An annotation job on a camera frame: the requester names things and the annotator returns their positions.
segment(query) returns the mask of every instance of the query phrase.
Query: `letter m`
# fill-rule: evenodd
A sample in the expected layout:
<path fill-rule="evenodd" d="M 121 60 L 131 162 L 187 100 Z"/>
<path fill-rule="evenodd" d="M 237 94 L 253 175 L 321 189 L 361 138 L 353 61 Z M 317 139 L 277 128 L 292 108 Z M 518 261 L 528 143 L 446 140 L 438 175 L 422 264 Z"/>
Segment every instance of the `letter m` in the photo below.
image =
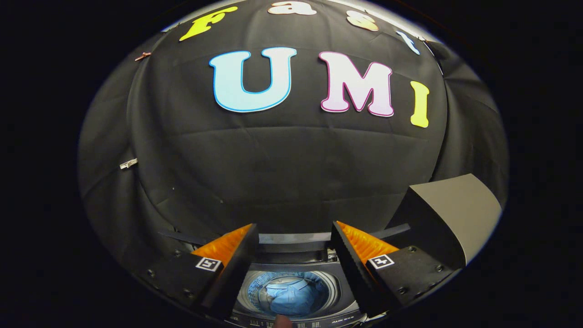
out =
<path fill-rule="evenodd" d="M 328 98 L 321 107 L 334 113 L 347 111 L 350 104 L 344 99 L 344 87 L 348 91 L 354 108 L 361 111 L 368 96 L 373 93 L 373 101 L 368 105 L 368 111 L 376 116 L 389 117 L 393 115 L 391 107 L 392 70 L 378 62 L 372 62 L 364 76 L 354 67 L 348 56 L 340 53 L 324 51 L 320 59 L 328 65 Z"/>

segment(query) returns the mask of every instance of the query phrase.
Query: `letter u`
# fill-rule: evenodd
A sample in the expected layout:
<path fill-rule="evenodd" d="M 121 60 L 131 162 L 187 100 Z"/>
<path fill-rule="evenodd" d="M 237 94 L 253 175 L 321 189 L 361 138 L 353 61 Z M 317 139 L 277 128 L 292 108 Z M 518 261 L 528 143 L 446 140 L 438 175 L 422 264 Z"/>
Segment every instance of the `letter u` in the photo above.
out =
<path fill-rule="evenodd" d="M 297 54 L 293 48 L 275 47 L 261 51 L 271 64 L 271 85 L 261 92 L 249 92 L 243 87 L 243 62 L 251 57 L 249 51 L 218 55 L 209 61 L 215 68 L 213 86 L 215 100 L 222 108 L 248 113 L 279 105 L 287 98 L 292 86 L 290 59 Z"/>

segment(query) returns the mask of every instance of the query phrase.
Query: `fisheye lens view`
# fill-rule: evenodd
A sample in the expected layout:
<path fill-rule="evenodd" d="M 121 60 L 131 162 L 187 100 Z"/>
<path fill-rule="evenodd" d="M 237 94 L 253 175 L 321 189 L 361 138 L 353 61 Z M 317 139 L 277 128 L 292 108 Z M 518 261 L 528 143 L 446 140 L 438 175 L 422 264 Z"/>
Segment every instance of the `fisheye lens view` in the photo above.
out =
<path fill-rule="evenodd" d="M 217 327 L 371 327 L 488 243 L 504 109 L 431 31 L 355 0 L 182 14 L 79 137 L 93 232 L 152 294 Z"/>

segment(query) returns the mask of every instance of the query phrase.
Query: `light blue letter u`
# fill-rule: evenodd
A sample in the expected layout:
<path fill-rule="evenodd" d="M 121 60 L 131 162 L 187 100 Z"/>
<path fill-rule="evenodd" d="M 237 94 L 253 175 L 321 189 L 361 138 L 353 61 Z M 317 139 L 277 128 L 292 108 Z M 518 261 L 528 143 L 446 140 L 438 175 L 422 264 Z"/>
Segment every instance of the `light blue letter u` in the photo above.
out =
<path fill-rule="evenodd" d="M 243 87 L 243 62 L 251 56 L 249 51 L 235 51 L 218 55 L 209 61 L 215 68 L 215 100 L 224 109 L 251 112 L 270 109 L 287 98 L 292 85 L 290 59 L 296 49 L 267 48 L 261 54 L 271 62 L 271 85 L 261 92 L 249 92 Z"/>

